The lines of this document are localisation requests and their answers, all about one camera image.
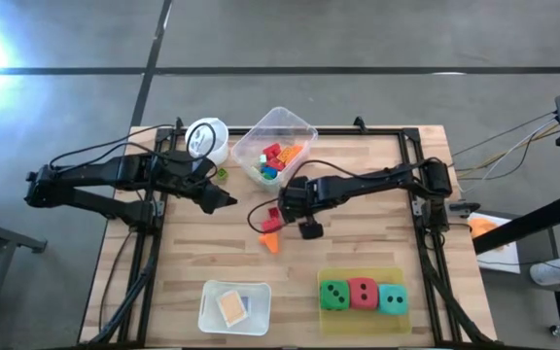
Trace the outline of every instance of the clear plastic tray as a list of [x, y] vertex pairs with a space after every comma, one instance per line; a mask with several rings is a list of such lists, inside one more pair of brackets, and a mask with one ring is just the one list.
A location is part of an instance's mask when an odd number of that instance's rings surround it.
[[[236, 291], [245, 302], [248, 317], [228, 327], [217, 298], [229, 291]], [[271, 288], [266, 283], [229, 283], [207, 281], [202, 288], [198, 327], [205, 333], [265, 335], [269, 330], [271, 314]]]
[[[309, 123], [284, 107], [275, 107], [232, 147], [231, 155], [257, 184], [271, 193], [277, 193], [308, 158], [310, 146], [317, 137], [317, 129]], [[263, 149], [274, 143], [280, 144], [282, 149], [294, 145], [303, 148], [275, 179], [267, 180], [259, 170], [259, 161]]]

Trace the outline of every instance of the metal bracket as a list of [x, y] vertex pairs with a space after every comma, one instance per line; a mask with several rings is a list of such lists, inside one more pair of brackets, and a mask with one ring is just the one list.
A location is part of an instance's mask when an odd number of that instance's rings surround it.
[[155, 210], [156, 217], [162, 216], [165, 211], [165, 202], [162, 200], [153, 201], [153, 209]]
[[420, 131], [416, 127], [404, 127], [403, 134], [414, 142], [420, 142]]
[[424, 200], [417, 198], [416, 200], [412, 200], [412, 213], [414, 213], [414, 215], [416, 216], [421, 216], [423, 215], [423, 203]]
[[368, 133], [367, 126], [365, 125], [365, 121], [363, 121], [362, 117], [356, 117], [353, 123], [354, 126], [357, 126], [360, 129], [361, 134]]

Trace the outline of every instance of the wooden table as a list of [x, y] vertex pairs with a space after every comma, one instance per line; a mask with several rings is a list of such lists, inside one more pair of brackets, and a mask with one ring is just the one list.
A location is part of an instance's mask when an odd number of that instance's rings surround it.
[[[425, 158], [451, 162], [442, 126], [420, 128]], [[131, 137], [153, 147], [155, 131]], [[233, 144], [239, 137], [233, 137]], [[183, 149], [182, 139], [179, 148]], [[137, 153], [127, 148], [128, 154]], [[398, 140], [387, 136], [320, 136], [310, 158], [320, 158], [356, 173], [370, 172], [401, 162]], [[281, 232], [281, 252], [268, 253], [251, 231], [246, 214], [257, 204], [272, 198], [260, 190], [232, 160], [223, 164], [229, 178], [223, 185], [239, 203], [221, 208], [209, 216], [187, 199], [170, 196], [166, 208], [161, 250], [147, 346], [429, 346], [433, 337], [429, 312], [416, 252], [416, 240], [405, 191], [365, 195], [317, 215], [325, 236], [305, 241], [295, 225]], [[321, 164], [309, 164], [304, 175], [336, 174]], [[456, 188], [457, 179], [450, 170]], [[116, 198], [135, 200], [131, 192], [116, 192]], [[459, 198], [457, 191], [451, 199]], [[107, 226], [98, 267], [94, 276], [81, 341], [97, 334], [98, 308], [109, 270], [127, 227], [121, 221]], [[106, 298], [103, 323], [121, 303], [126, 289], [133, 239], [128, 242]], [[468, 230], [452, 226], [444, 246], [455, 297], [479, 328], [496, 338], [487, 297], [479, 273], [473, 242]], [[398, 266], [403, 270], [409, 292], [412, 332], [402, 335], [322, 336], [319, 332], [317, 271], [351, 266]], [[269, 332], [260, 337], [208, 334], [197, 327], [202, 286], [207, 280], [266, 282], [271, 287]], [[137, 330], [140, 297], [133, 308], [129, 337]], [[450, 339], [444, 303], [437, 298], [444, 338]]]

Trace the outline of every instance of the red dice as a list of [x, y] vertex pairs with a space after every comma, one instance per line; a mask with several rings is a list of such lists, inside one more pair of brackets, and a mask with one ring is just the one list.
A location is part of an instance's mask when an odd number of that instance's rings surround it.
[[374, 310], [379, 302], [377, 282], [372, 278], [357, 277], [347, 280], [349, 283], [349, 307]]

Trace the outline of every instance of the small box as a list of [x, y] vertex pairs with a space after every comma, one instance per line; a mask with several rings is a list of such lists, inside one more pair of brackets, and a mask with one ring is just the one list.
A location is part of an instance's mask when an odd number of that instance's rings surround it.
[[217, 298], [218, 306], [228, 327], [248, 318], [248, 311], [237, 291], [229, 291]]

